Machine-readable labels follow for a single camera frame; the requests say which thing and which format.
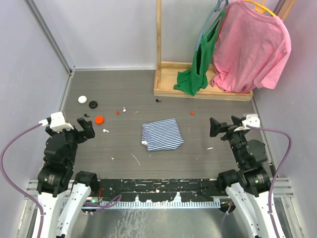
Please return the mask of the white earbud charging case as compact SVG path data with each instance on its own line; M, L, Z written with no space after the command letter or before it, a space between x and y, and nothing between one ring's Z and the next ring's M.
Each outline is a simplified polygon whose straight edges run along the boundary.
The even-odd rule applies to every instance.
M86 103L86 102L87 102L87 97L84 96L84 95L78 97L78 102L79 102L80 104Z

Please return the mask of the blue striped cloth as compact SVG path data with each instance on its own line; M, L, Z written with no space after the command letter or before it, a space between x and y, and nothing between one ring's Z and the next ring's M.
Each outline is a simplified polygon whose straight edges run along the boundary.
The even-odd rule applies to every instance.
M183 143L178 123L175 118L142 124L141 143L148 152L176 150Z

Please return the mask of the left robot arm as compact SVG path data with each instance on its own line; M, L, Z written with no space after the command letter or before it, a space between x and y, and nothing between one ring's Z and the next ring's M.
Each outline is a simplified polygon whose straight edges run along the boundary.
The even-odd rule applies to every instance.
M38 174L34 238L69 238L84 202L99 192L95 173L80 171L70 184L78 145L95 137L91 121L79 118L77 122L82 130L68 123L63 112L39 122L49 138Z

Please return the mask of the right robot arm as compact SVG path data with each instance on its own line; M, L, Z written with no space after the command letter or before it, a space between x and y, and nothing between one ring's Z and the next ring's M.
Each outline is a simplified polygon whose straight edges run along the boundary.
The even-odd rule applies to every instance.
M240 214L250 238L283 238L285 236L273 201L273 185L263 164L267 161L265 144L247 140L245 135L261 122L257 114L242 118L232 116L232 124L210 118L210 137L220 133L228 141L239 170L218 174L217 189L228 195Z

